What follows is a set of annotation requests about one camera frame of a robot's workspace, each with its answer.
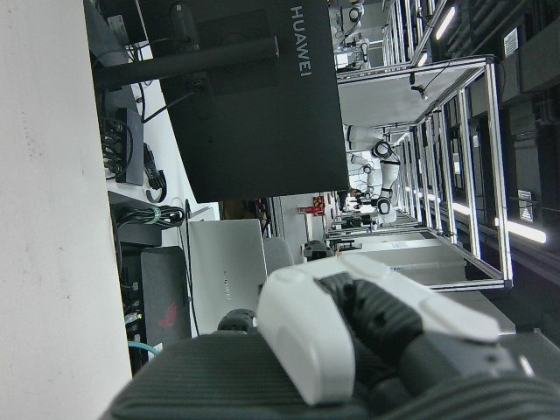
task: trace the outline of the wall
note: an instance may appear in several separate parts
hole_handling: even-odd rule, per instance
[[[0,412],[97,418],[130,378],[81,2],[0,3]]]

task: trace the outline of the blue cable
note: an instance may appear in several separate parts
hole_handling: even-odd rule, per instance
[[[159,354],[159,350],[152,346],[148,346],[147,344],[139,343],[138,341],[127,341],[127,343],[129,347],[141,348],[142,350],[146,350],[152,353],[154,356],[157,356]]]

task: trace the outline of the laptop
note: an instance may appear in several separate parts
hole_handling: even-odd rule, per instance
[[[266,281],[259,220],[190,221],[192,295],[200,334],[233,309],[256,311]]]

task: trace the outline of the black monitor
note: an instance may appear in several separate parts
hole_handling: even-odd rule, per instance
[[[276,36],[279,56],[161,80],[198,202],[348,188],[328,10],[320,0],[144,0],[150,40],[189,31],[201,51]],[[154,57],[180,53],[159,42]]]

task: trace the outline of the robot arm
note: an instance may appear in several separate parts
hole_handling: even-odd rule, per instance
[[[377,200],[380,223],[390,223],[396,220],[396,211],[391,204],[391,198],[393,197],[393,184],[398,178],[401,169],[401,161],[393,152],[389,143],[384,140],[377,142],[372,148],[371,153],[380,159],[383,178],[381,194]]]
[[[258,329],[310,405],[350,399],[350,327],[414,396],[450,378],[525,375],[496,346],[498,323],[409,280],[367,255],[346,254],[275,271]]]

